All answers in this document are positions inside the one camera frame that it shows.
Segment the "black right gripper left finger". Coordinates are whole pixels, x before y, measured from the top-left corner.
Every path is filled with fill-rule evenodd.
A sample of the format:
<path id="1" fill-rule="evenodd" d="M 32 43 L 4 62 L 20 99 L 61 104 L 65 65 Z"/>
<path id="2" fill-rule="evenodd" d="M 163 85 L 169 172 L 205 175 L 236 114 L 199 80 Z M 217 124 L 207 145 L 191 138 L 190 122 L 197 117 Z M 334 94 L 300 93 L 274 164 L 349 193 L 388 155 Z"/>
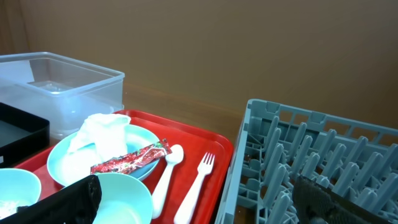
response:
<path id="1" fill-rule="evenodd" d="M 1 220 L 1 224 L 92 224 L 102 198 L 98 176 L 89 175 Z"/>

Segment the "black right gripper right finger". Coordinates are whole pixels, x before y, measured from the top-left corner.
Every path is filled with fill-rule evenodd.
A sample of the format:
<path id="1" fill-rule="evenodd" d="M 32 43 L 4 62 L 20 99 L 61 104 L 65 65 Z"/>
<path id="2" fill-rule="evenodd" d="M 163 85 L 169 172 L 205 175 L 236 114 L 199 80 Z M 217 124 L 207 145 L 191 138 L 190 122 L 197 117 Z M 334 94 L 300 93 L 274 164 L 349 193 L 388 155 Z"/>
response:
<path id="1" fill-rule="evenodd" d="M 300 224 L 390 223 L 302 175 L 296 178 L 292 198 Z"/>

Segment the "light blue plate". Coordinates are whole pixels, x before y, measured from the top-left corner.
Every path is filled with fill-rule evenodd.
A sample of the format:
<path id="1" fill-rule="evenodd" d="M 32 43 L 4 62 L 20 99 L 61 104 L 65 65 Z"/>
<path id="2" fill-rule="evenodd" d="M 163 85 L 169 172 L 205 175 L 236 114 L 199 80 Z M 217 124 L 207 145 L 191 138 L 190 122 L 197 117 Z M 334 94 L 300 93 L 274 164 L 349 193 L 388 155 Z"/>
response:
<path id="1" fill-rule="evenodd" d="M 154 133 L 140 126 L 130 124 L 125 127 L 125 130 L 128 152 L 137 151 L 159 141 Z M 54 181 L 64 187 L 90 175 L 91 166 L 101 162 L 94 144 L 89 144 L 69 154 L 67 149 L 75 136 L 76 133 L 73 133 L 62 139 L 47 158 L 48 173 Z"/>

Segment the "mint green bowl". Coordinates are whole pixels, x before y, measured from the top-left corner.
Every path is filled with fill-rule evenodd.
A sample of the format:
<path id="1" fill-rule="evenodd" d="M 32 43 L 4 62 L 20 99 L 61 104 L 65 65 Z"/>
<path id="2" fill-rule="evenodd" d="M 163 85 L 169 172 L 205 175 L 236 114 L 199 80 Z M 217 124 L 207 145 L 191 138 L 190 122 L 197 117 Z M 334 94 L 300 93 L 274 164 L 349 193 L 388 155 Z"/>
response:
<path id="1" fill-rule="evenodd" d="M 153 205 L 149 189 L 126 174 L 98 174 L 102 198 L 93 224 L 150 224 Z"/>

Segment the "small light blue bowl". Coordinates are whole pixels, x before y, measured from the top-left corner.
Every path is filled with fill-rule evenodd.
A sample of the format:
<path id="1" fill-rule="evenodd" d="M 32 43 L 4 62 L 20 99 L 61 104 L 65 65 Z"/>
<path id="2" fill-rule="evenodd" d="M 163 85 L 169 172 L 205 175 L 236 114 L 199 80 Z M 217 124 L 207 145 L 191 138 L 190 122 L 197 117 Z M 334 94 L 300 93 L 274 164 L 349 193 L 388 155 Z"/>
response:
<path id="1" fill-rule="evenodd" d="M 1 219 L 17 212 L 17 207 L 39 201 L 42 184 L 32 172 L 17 168 L 1 169 Z"/>

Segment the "red ketchup sachet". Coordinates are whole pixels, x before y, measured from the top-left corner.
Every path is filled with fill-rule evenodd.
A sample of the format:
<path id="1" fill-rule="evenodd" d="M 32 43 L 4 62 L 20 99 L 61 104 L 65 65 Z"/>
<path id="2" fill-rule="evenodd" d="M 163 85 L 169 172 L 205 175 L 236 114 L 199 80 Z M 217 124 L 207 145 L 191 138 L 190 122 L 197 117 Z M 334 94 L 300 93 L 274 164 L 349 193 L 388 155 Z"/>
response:
<path id="1" fill-rule="evenodd" d="M 90 167 L 90 174 L 116 172 L 122 174 L 131 174 L 151 162 L 161 159 L 172 153 L 169 143 L 166 139 L 143 147 L 132 153 L 123 156 L 114 157 L 106 162 Z"/>

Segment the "white napkin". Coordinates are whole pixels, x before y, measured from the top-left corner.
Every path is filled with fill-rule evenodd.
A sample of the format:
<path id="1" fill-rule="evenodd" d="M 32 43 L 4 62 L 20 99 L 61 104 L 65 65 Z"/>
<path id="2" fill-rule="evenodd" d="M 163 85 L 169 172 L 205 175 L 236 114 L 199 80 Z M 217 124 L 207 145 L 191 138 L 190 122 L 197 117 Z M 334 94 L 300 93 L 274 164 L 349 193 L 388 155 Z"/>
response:
<path id="1" fill-rule="evenodd" d="M 101 162 L 123 156 L 127 154 L 126 127 L 130 122 L 131 118 L 123 114 L 90 115 L 71 139 L 67 153 L 73 154 L 93 143 Z"/>

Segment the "white plastic fork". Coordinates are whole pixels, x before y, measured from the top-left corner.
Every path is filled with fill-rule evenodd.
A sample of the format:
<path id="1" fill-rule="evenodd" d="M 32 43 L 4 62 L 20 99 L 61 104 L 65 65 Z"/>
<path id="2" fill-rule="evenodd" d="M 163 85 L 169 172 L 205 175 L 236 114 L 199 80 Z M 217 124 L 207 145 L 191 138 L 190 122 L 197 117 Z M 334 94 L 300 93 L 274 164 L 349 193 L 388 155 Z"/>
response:
<path id="1" fill-rule="evenodd" d="M 197 167 L 198 175 L 187 192 L 183 202 L 179 206 L 175 216 L 174 224 L 189 224 L 195 211 L 200 190 L 205 177 L 213 170 L 215 155 L 207 152 Z"/>

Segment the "white plastic spoon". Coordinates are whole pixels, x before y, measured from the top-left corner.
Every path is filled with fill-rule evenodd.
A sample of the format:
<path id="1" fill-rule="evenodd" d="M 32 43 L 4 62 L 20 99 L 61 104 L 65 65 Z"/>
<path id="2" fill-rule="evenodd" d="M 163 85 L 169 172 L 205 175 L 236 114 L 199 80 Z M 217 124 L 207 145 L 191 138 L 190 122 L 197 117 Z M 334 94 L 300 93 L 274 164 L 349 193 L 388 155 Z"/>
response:
<path id="1" fill-rule="evenodd" d="M 183 161 L 184 153 L 181 145 L 175 144 L 170 149 L 172 150 L 172 153 L 165 157 L 167 165 L 152 193 L 152 219 L 160 217 L 167 196 L 173 169 L 177 164 Z"/>

